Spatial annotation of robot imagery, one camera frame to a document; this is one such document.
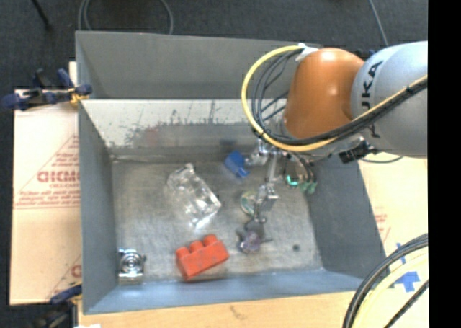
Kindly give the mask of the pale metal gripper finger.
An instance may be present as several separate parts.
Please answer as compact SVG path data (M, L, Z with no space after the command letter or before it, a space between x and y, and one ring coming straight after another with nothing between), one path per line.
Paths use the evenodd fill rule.
M262 215L262 210L261 210L261 207L264 202L264 198L265 198L264 190L259 189L254 198L254 214L253 214L253 219L257 223L265 222L265 218Z
M278 194L274 193L267 193L262 202L261 202L261 220L263 222L267 221L267 216L269 215L270 211L272 210L274 204L278 201Z

